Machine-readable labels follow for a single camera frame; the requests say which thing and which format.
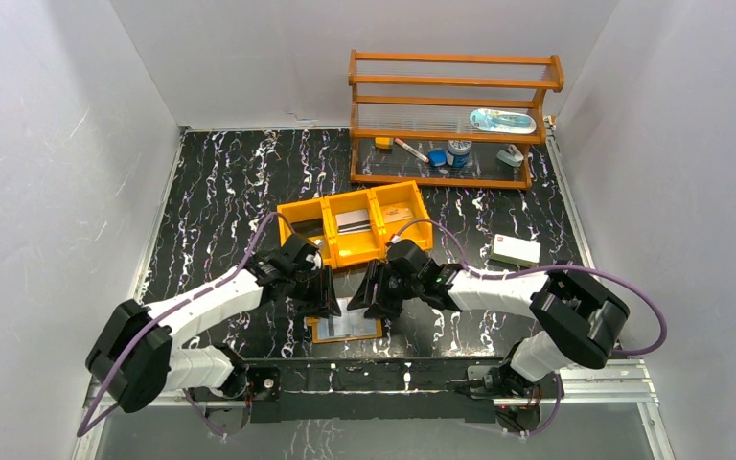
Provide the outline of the orange three-compartment plastic bin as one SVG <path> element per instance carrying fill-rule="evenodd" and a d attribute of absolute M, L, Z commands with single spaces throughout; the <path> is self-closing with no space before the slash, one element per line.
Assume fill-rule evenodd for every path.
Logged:
<path fill-rule="evenodd" d="M 383 258 L 393 236 L 423 250 L 434 246 L 429 214 L 414 181 L 284 203 L 277 211 L 287 218 L 278 221 L 281 241 L 291 232 L 308 238 L 320 248 L 323 264 L 333 269 Z"/>

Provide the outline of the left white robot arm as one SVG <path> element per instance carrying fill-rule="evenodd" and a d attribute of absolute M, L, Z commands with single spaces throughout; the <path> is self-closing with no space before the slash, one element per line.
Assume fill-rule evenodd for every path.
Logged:
<path fill-rule="evenodd" d="M 220 344 L 189 348 L 187 341 L 233 316 L 285 302 L 303 317 L 341 314 L 319 245 L 297 234 L 251 256 L 243 268 L 176 297 L 147 306 L 133 299 L 121 303 L 85 367 L 127 413 L 165 391 L 208 388 L 236 399 L 254 386 L 244 360 Z"/>

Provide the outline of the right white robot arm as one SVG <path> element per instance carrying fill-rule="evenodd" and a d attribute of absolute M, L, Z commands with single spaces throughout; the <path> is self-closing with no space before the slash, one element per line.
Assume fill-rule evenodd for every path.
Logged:
<path fill-rule="evenodd" d="M 478 274 L 438 264 L 413 241 L 400 239 L 389 243 L 385 260 L 369 263 L 347 308 L 395 319 L 414 299 L 438 311 L 498 311 L 536 320 L 540 332 L 518 342 L 498 371 L 497 380 L 515 397 L 527 396 L 568 364 L 604 368 L 630 316 L 625 303 L 580 266 Z"/>

